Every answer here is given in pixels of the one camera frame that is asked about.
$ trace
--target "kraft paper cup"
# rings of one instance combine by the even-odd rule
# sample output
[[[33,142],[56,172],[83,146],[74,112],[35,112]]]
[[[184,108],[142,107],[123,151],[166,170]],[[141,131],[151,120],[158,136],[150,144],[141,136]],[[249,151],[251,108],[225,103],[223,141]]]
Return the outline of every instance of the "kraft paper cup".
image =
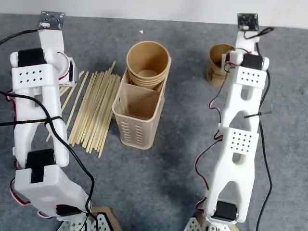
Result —
[[[137,86],[154,88],[168,75],[169,53],[161,44],[144,41],[135,44],[127,54],[130,79]]]
[[[221,70],[222,54],[234,49],[229,44],[217,44],[210,49],[206,79],[213,86],[220,87],[226,77],[226,72]]]

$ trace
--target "white robotic arm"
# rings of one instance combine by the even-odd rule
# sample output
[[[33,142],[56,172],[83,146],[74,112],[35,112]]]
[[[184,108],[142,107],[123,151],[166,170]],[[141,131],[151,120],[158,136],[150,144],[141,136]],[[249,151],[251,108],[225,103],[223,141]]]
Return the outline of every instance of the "white robotic arm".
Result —
[[[258,143],[259,108],[265,87],[269,59],[258,55],[255,45],[259,42],[257,14],[239,14],[239,32],[235,50],[222,56],[221,68],[232,64],[226,107],[222,112],[219,131],[223,135],[219,159],[213,171],[206,200],[203,204],[206,223],[201,230],[230,230],[230,226],[246,220],[255,180],[255,154]],[[246,99],[241,97],[248,90]],[[230,127],[238,113],[243,113],[245,129]],[[236,185],[236,201],[224,201],[219,195],[229,182]],[[190,219],[185,231],[195,218]]]
[[[30,97],[41,95],[42,104],[54,119],[57,134],[67,143],[66,126],[61,119],[59,85],[73,86],[79,75],[74,60],[64,53],[61,31],[64,15],[42,12],[41,48],[12,53],[11,64],[13,92]],[[17,121],[46,119],[42,108],[33,101],[16,98],[15,103]],[[54,150],[31,150],[39,124],[17,124],[14,129],[13,154],[22,168],[16,171],[14,188],[50,217],[80,220],[86,216],[88,195],[61,170],[69,163],[68,150],[55,137],[49,123],[46,123],[46,128],[52,135]]]

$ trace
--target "red wire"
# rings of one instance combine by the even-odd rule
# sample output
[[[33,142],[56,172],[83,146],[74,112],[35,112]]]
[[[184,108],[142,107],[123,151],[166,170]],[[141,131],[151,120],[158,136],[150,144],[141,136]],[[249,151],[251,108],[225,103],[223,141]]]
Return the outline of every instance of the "red wire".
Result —
[[[66,72],[66,74],[65,75],[63,75],[63,76],[61,76],[61,77],[59,77],[58,78],[58,80],[61,80],[61,79],[63,79],[67,74],[68,74],[68,72],[69,72],[69,62],[68,62],[68,69],[67,69],[67,72]]]
[[[13,103],[13,108],[14,108],[14,121],[16,121],[16,120],[17,120],[16,101],[15,101],[15,99],[11,99],[9,96],[6,96],[5,99],[6,99],[7,102],[12,102],[12,103]]]
[[[17,194],[14,192],[13,190],[13,182],[15,181],[15,178],[13,178],[10,182],[10,193],[12,195],[12,197],[14,198],[14,200],[16,200],[21,206],[26,206],[26,205],[30,205],[31,202],[30,201],[23,201],[22,199],[20,199]]]
[[[209,190],[208,183],[207,183],[205,177],[199,173],[197,164],[198,164],[200,158],[202,157],[202,155],[205,154],[208,150],[210,150],[215,144],[217,144],[217,143],[220,142],[220,141],[222,141],[222,139],[217,140],[217,141],[214,142],[211,146],[209,146],[207,149],[205,149],[203,152],[201,152],[201,153],[197,156],[197,158],[196,158],[196,160],[195,160],[195,163],[194,163],[194,169],[195,169],[196,173],[203,179],[203,182],[205,183],[206,189],[207,189],[207,190]],[[202,204],[205,200],[206,200],[206,197],[205,197],[204,199],[202,199],[201,201],[199,201],[199,202],[196,204],[196,209],[197,209],[197,210],[203,211],[203,208],[199,208],[199,205]]]

